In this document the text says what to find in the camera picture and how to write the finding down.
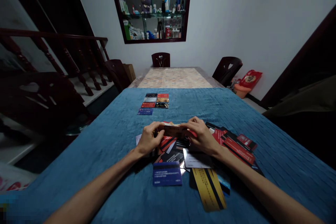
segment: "chair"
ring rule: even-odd
[[[120,59],[110,59],[105,62],[105,66],[111,74],[112,81],[117,87],[119,93],[127,88],[131,82],[127,76],[126,70]]]
[[[212,77],[224,87],[227,87],[230,85],[232,78],[239,71],[242,65],[242,61],[239,58],[223,57]]]
[[[153,67],[170,67],[170,54],[157,52],[152,54]]]
[[[80,115],[86,115],[89,121],[93,117],[73,84],[57,72],[0,79],[0,89],[0,113],[42,135],[67,134]]]

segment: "marble table top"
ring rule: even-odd
[[[148,68],[129,88],[224,88],[200,67]]]

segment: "blue textured tablecloth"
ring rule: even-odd
[[[168,93],[169,109],[137,115],[146,93]],[[125,89],[36,179],[8,217],[44,221],[80,188],[135,147],[152,121],[204,121],[245,134],[258,144],[266,178],[327,223],[335,221],[336,172],[228,89]],[[234,176],[227,209],[206,213],[185,173],[181,187],[153,187],[152,165],[129,173],[99,210],[94,223],[265,223],[273,219]]]

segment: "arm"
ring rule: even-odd
[[[192,144],[206,154],[213,156],[229,167],[252,191],[278,223],[323,223],[308,209],[275,186],[265,177],[244,164],[226,147],[214,139],[203,120],[191,118],[181,124],[197,134],[197,138],[187,132]]]
[[[144,127],[138,146],[118,163],[104,171],[54,212],[45,223],[88,223],[125,173],[142,157],[159,145],[164,130],[156,138],[153,131],[163,126],[153,122]]]

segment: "orange container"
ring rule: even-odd
[[[239,84],[235,84],[234,86],[234,92],[242,99],[244,99],[245,95],[252,90],[251,88],[243,87]]]

